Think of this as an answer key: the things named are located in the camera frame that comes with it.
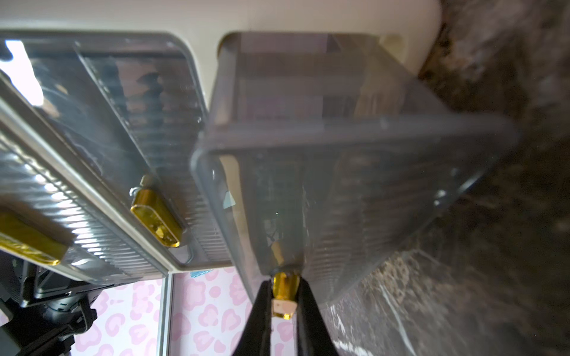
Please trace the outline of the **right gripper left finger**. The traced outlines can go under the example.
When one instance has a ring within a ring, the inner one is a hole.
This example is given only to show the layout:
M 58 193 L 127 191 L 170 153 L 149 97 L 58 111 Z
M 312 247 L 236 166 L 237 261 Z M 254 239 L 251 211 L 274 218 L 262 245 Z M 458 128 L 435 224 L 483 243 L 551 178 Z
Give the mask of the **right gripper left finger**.
M 261 283 L 233 356 L 270 356 L 272 332 L 272 284 Z

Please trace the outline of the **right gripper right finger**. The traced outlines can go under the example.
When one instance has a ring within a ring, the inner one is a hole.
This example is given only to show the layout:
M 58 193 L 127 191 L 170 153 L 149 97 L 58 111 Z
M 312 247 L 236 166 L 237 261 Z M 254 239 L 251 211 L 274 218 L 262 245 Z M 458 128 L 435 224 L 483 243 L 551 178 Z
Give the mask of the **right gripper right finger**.
M 297 299 L 297 355 L 338 356 L 309 283 L 303 278 Z

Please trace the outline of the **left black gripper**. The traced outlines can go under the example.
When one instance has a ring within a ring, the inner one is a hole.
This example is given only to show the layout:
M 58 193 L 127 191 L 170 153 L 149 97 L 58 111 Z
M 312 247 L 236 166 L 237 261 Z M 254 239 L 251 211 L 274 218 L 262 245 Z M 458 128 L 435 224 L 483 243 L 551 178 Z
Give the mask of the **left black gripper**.
M 92 307 L 110 285 L 71 280 L 1 253 L 2 355 L 70 355 L 97 319 Z

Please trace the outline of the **beige three-drawer organizer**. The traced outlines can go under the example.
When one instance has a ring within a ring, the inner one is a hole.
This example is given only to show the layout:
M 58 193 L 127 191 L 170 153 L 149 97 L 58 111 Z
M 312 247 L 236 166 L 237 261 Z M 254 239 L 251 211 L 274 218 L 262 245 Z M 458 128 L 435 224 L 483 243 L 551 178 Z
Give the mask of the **beige three-drawer organizer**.
M 417 76 L 438 1 L 3 1 L 1 249 L 329 304 L 518 143 Z

